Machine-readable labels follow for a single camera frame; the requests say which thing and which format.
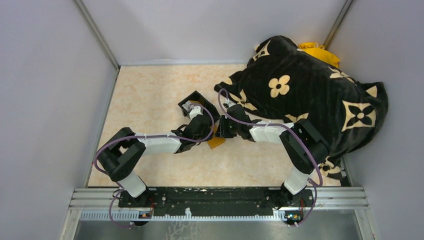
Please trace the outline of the black plastic card box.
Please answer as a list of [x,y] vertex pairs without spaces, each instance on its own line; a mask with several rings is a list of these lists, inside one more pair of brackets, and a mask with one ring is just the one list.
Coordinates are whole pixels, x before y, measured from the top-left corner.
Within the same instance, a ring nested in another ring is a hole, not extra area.
[[206,108],[211,113],[214,123],[219,120],[220,115],[217,108],[196,90],[177,104],[180,107],[184,117],[191,119],[190,112],[194,108],[191,107],[192,104],[202,105],[204,108]]

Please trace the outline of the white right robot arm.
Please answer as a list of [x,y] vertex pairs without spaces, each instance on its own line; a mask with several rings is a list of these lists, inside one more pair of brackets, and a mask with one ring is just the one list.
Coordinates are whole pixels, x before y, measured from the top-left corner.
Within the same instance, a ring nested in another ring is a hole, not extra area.
[[220,117],[216,136],[224,139],[240,136],[254,143],[283,145],[293,164],[282,184],[281,199],[287,206],[295,206],[301,200],[301,191],[311,174],[325,162],[330,151],[327,141],[307,119],[289,123],[250,119],[238,104],[230,106]]

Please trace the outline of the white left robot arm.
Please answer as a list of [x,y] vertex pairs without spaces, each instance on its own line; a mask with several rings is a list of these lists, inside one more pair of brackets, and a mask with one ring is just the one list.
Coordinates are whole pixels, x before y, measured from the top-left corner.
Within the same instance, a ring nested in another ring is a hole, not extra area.
[[132,203],[144,207],[149,203],[150,193],[134,171],[141,157],[189,151],[212,139],[215,122],[213,117],[199,114],[191,117],[189,124],[158,135],[136,135],[124,127],[98,150],[94,163],[100,164],[110,180],[130,195]]

